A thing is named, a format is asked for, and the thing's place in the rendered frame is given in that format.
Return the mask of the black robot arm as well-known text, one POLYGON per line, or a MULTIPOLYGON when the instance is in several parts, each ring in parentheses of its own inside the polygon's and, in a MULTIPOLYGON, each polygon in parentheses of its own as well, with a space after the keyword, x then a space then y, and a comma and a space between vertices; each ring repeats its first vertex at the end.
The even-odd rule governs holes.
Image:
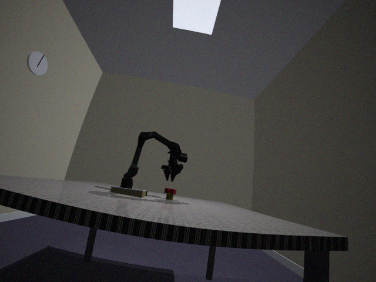
MULTIPOLYGON (((182 153, 182 151, 180 150, 179 144, 167 140, 163 136, 159 135, 157 132, 141 132, 138 137, 136 153, 133 158, 132 164, 130 165, 128 172, 124 174, 124 178, 122 178, 122 182, 121 182, 122 188, 132 189, 132 186, 133 186, 132 177, 138 174, 139 167, 137 167, 137 164, 138 164, 138 160, 140 157, 140 153, 142 151, 142 147, 145 141, 151 138, 158 140, 159 142, 166 145, 170 149, 170 151, 168 152, 170 153, 169 159, 178 160, 179 162, 184 162, 184 163, 187 162, 187 154, 182 153)), ((182 171, 183 165, 177 164, 177 162, 174 162, 172 168, 176 168, 177 170, 182 171)))

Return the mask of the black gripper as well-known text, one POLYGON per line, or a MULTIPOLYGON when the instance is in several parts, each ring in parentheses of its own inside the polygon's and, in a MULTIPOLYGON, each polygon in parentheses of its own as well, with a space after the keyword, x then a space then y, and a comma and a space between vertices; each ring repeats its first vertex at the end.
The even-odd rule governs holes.
POLYGON ((181 171, 177 170, 176 168, 172 168, 174 162, 177 162, 177 160, 169 159, 168 162, 169 162, 169 165, 168 166, 162 165, 161 169, 163 169, 163 172, 164 172, 164 175, 165 175, 165 178, 166 178, 167 181, 168 181, 169 174, 170 174, 171 182, 172 182, 174 177, 177 174, 179 174, 181 171))

